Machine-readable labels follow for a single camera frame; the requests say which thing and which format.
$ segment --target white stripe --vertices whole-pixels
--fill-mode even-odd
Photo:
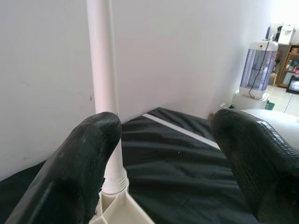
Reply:
[[[150,114],[148,114],[148,113],[144,114],[143,116],[146,117],[146,118],[148,118],[148,119],[151,119],[151,120],[153,120],[153,121],[155,121],[155,122],[157,122],[157,123],[159,123],[159,124],[161,124],[161,125],[167,126],[167,127],[171,128],[171,129],[173,129],[173,130],[176,130],[176,131],[178,131],[178,132],[181,132],[181,133],[183,133],[183,134],[185,134],[185,135],[188,135],[188,136],[191,137],[191,138],[194,138],[194,139],[196,139],[196,140],[198,140],[198,141],[201,141],[201,142],[203,142],[203,143],[206,143],[207,145],[212,146],[212,147],[214,147],[214,148],[220,150],[219,146],[218,146],[217,143],[214,142],[214,141],[211,141],[211,140],[209,140],[209,139],[206,139],[206,138],[204,138],[204,137],[202,137],[202,136],[200,136],[200,135],[198,135],[198,134],[194,134],[193,132],[190,132],[190,131],[188,131],[188,130],[186,130],[186,129],[183,129],[183,128],[179,127],[179,126],[173,125],[172,123],[169,123],[169,122],[167,122],[167,121],[165,121],[165,120],[162,120],[162,119],[160,119],[160,118],[157,118],[157,117],[155,117],[155,116],[152,116],[152,115],[150,115]]]

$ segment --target white floor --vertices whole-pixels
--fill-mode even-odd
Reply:
[[[299,117],[299,95],[286,92],[286,88],[268,85],[269,101],[275,103],[274,111]]]

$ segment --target white pipe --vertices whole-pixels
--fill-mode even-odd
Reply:
[[[118,113],[111,0],[87,0],[95,111]],[[102,191],[117,194],[128,185],[121,142],[108,161]]]

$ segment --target black mattress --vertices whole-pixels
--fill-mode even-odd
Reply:
[[[207,120],[157,108],[149,114],[213,140]],[[122,125],[131,196],[156,224],[257,224],[224,154],[140,116]],[[40,163],[0,182],[4,223]]]

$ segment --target pole base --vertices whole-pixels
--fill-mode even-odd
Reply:
[[[100,193],[97,214],[89,224],[155,224],[128,193],[128,187],[116,195]]]
[[[108,168],[114,168],[115,166],[109,166],[109,162],[107,164]],[[124,168],[121,168],[121,174],[117,178],[111,178],[110,176],[105,177],[105,181],[102,186],[102,193],[106,195],[117,195],[123,190],[125,190],[128,187],[128,185],[129,181],[127,178],[127,172]]]

